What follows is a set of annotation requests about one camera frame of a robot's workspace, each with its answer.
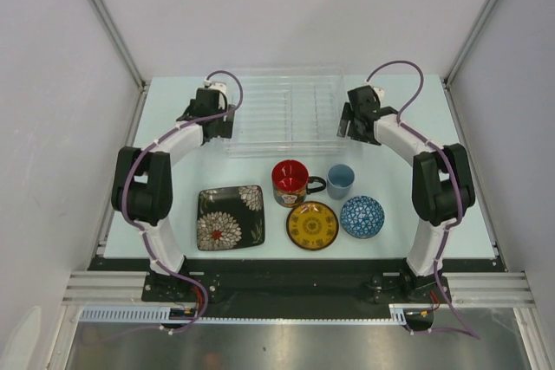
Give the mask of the clear plastic dish rack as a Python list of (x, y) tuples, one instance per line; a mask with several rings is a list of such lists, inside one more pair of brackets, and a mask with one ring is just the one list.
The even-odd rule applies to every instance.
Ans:
[(338, 67), (235, 68), (244, 99), (225, 150), (232, 158), (340, 154), (345, 101)]

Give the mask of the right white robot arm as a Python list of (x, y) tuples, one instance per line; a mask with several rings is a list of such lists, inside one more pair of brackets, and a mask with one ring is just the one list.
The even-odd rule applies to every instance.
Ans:
[(419, 302), (431, 291), (429, 279), (439, 276), (450, 231), (476, 202), (467, 149), (426, 138), (395, 109), (384, 107), (370, 85), (351, 89), (347, 97), (337, 135), (386, 146), (412, 168), (411, 201), (419, 223), (400, 291), (407, 300)]

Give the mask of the black floral square plate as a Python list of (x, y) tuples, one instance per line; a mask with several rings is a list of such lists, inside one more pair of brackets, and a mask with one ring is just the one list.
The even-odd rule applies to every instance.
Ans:
[(239, 250), (265, 241), (264, 198), (259, 185), (199, 193), (196, 243), (201, 251)]

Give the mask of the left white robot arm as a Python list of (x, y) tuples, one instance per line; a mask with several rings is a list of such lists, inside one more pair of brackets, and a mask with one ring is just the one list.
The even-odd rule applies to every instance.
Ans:
[(206, 81), (167, 133), (144, 148), (124, 146), (117, 154), (111, 205), (139, 232), (151, 271), (164, 275), (160, 287), (175, 301), (190, 294), (192, 280), (180, 272), (186, 256), (169, 219), (172, 170), (206, 142), (231, 138), (235, 108), (224, 83)]

